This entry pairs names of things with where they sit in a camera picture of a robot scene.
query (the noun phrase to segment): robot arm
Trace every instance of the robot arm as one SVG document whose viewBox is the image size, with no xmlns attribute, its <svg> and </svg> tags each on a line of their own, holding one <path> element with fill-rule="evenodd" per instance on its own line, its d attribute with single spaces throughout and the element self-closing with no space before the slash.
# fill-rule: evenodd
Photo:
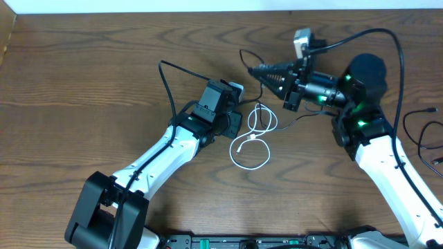
<svg viewBox="0 0 443 249">
<path fill-rule="evenodd" d="M 293 43 L 296 61 L 261 64 L 250 68 L 249 73 L 284 100 L 285 109 L 297 111 L 301 100 L 337 108 L 338 114 L 332 118 L 337 144 L 380 189 L 400 222 L 410 248 L 430 248 L 428 243 L 443 243 L 443 228 L 397 167 L 392 150 L 392 127 L 379 104 L 387 90 L 383 60 L 371 54 L 358 55 L 341 77 L 334 77 L 314 71 L 316 56 L 310 51 L 326 47 L 325 41 L 315 40 L 310 30 L 304 29 L 297 31 Z M 442 218 L 442 204 L 415 171 L 398 139 L 397 151 L 407 175 Z M 371 237 L 360 234 L 350 238 L 351 247 L 393 248 L 380 243 L 381 237 Z"/>
<path fill-rule="evenodd" d="M 126 187 L 132 173 L 155 154 L 172 135 L 172 126 L 169 126 L 160 140 L 145 152 L 139 159 L 128 167 L 112 174 L 116 177 L 116 184 Z M 197 154 L 199 139 L 191 131 L 177 127 L 174 142 L 160 156 L 156 157 L 132 183 L 129 191 L 141 191 L 143 196 L 150 201 L 157 190 L 166 180 L 183 164 L 189 162 Z"/>
<path fill-rule="evenodd" d="M 443 243 L 443 229 L 436 224 L 434 217 L 420 201 L 401 171 L 396 169 L 397 163 L 393 156 L 391 140 L 390 136 L 371 139 L 369 145 L 361 145 L 357 149 L 355 161 L 383 194 L 404 231 L 409 248 L 428 248 L 426 242 L 433 239 L 438 243 Z M 415 171 L 404 153 L 399 139 L 397 139 L 397 150 L 401 160 L 405 162 L 405 170 L 417 188 L 432 208 L 443 216 L 443 205 Z M 358 239 L 353 242 L 354 248 L 364 246 L 374 248 L 372 246 L 374 242 L 368 239 Z"/>
<path fill-rule="evenodd" d="M 174 141 L 143 168 L 131 184 L 123 204 L 119 201 L 132 174 L 170 141 L 172 125 L 152 148 L 131 165 L 110 177 L 100 172 L 90 176 L 75 205 L 64 235 L 65 240 L 81 249 L 108 248 L 115 217 L 100 207 L 123 205 L 115 247 L 156 248 L 159 237 L 144 228 L 150 199 L 180 166 L 214 142 L 216 136 L 237 136 L 242 114 L 233 109 L 243 94 L 243 86 L 239 84 L 209 80 L 192 113 L 186 113 L 186 109 L 178 113 Z"/>
</svg>

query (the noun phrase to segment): white wall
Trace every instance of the white wall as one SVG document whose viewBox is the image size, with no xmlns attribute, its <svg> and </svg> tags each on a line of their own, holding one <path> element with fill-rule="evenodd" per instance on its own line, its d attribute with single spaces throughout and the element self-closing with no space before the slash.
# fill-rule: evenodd
<svg viewBox="0 0 443 249">
<path fill-rule="evenodd" d="M 5 0 L 17 14 L 443 8 L 443 0 Z"/>
</svg>

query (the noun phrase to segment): coiled white cable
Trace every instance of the coiled white cable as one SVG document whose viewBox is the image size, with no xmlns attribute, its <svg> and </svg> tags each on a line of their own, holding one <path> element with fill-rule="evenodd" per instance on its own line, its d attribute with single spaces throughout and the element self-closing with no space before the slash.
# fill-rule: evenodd
<svg viewBox="0 0 443 249">
<path fill-rule="evenodd" d="M 262 111 L 267 111 L 269 113 L 269 122 L 268 122 L 268 126 L 266 129 L 256 129 L 256 127 L 257 127 L 257 111 L 260 110 L 260 107 L 261 107 Z M 253 125 L 253 127 L 251 127 L 250 121 L 251 121 L 251 116 L 253 114 L 254 114 L 254 125 Z M 273 118 L 275 118 L 275 125 L 273 127 L 271 127 L 271 123 L 273 121 Z M 274 114 L 274 112 L 272 112 L 268 107 L 266 107 L 263 104 L 255 104 L 254 110 L 252 110 L 252 112 L 248 116 L 248 127 L 249 127 L 250 131 L 246 132 L 243 135 L 236 137 L 236 139 L 234 139 L 232 141 L 232 143 L 230 144 L 229 156 L 230 156 L 230 159 L 233 161 L 233 163 L 235 165 L 237 165 L 238 167 L 241 167 L 242 169 L 246 169 L 246 170 L 256 170 L 256 169 L 261 168 L 263 165 L 265 165 L 269 161 L 269 159 L 271 158 L 271 150 L 269 149 L 269 146 L 266 144 L 266 142 L 264 142 L 262 139 L 259 139 L 257 137 L 264 135 L 266 132 L 273 131 L 275 128 L 277 128 L 277 125 L 278 125 L 278 119 L 277 119 L 277 116 Z M 240 144 L 240 146 L 237 149 L 237 154 L 240 153 L 240 150 L 242 149 L 242 146 L 244 143 L 253 142 L 253 141 L 262 142 L 264 144 L 264 146 L 266 146 L 266 149 L 268 150 L 268 158 L 263 163 L 259 164 L 256 167 L 245 167 L 245 166 L 239 164 L 233 158 L 233 152 L 232 152 L 233 145 L 237 140 L 239 140 L 240 138 L 242 138 L 244 136 L 247 136 L 247 140 L 243 141 Z"/>
</svg>

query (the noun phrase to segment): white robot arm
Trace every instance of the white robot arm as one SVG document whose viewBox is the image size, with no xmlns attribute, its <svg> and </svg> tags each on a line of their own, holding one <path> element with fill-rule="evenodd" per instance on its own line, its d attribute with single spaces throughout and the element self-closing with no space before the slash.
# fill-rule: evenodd
<svg viewBox="0 0 443 249">
<path fill-rule="evenodd" d="M 150 199 L 180 166 L 214 142 L 216 136 L 237 136 L 242 114 L 234 109 L 243 94 L 239 84 L 209 80 L 200 101 L 188 103 L 177 115 L 174 140 L 174 127 L 170 125 L 151 149 L 126 168 L 110 177 L 100 172 L 90 176 L 66 229 L 66 241 L 78 248 L 108 248 L 111 231 L 115 230 L 117 248 L 157 247 L 159 237 L 144 228 Z M 192 113 L 186 113 L 194 104 Z M 101 205 L 119 208 L 120 216 L 119 211 L 114 217 L 101 210 Z"/>
<path fill-rule="evenodd" d="M 437 243 L 443 243 L 443 229 L 435 222 L 435 218 L 424 206 L 412 187 L 404 178 L 392 152 L 390 136 L 382 136 L 370 140 L 370 144 L 361 145 L 357 150 L 355 161 L 379 188 L 386 202 L 394 212 L 400 223 L 401 229 L 408 241 L 409 248 L 428 248 L 427 241 L 432 239 Z M 408 157 L 397 139 L 397 151 L 401 160 L 405 163 L 404 169 L 423 194 L 431 207 L 443 217 L 443 205 L 435 198 L 432 191 L 424 183 L 420 175 L 411 165 Z M 380 243 L 381 237 L 373 237 L 369 234 L 352 239 L 353 248 L 392 248 L 393 241 L 389 240 L 390 247 Z"/>
</svg>

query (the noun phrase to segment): wood grain surface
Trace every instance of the wood grain surface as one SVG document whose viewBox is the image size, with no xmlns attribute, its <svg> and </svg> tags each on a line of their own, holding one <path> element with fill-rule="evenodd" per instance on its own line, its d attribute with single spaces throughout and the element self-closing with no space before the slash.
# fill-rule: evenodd
<svg viewBox="0 0 443 249">
<path fill-rule="evenodd" d="M 254 50 L 269 63 L 287 61 L 294 57 L 293 34 L 304 27 L 331 43 L 366 28 L 392 29 L 406 60 L 403 113 L 443 109 L 443 10 L 19 16 L 0 69 L 0 248 L 71 248 L 63 234 L 87 177 L 127 166 L 165 131 L 171 112 L 160 59 L 243 84 L 252 98 L 258 83 L 238 49 Z M 340 75 L 359 53 L 385 59 L 389 90 L 382 106 L 392 120 L 399 66 L 389 37 L 369 35 L 321 55 L 318 70 Z M 200 98 L 204 81 L 164 71 L 177 108 Z M 282 124 L 306 113 L 283 110 L 267 89 L 263 101 Z M 410 117 L 414 137 L 431 119 L 443 121 L 438 113 Z M 329 118 L 317 116 L 266 135 L 272 158 L 254 172 L 234 166 L 230 140 L 217 139 L 156 193 L 148 226 L 195 234 L 299 234 L 369 224 L 401 233 L 374 183 L 336 145 L 331 130 Z M 441 134 L 431 128 L 426 139 L 443 142 Z M 443 181 L 421 163 L 402 129 L 399 137 L 443 200 Z M 246 146 L 240 159 L 253 164 L 266 156 L 263 149 Z M 439 156 L 441 150 L 424 152 L 428 160 Z"/>
</svg>

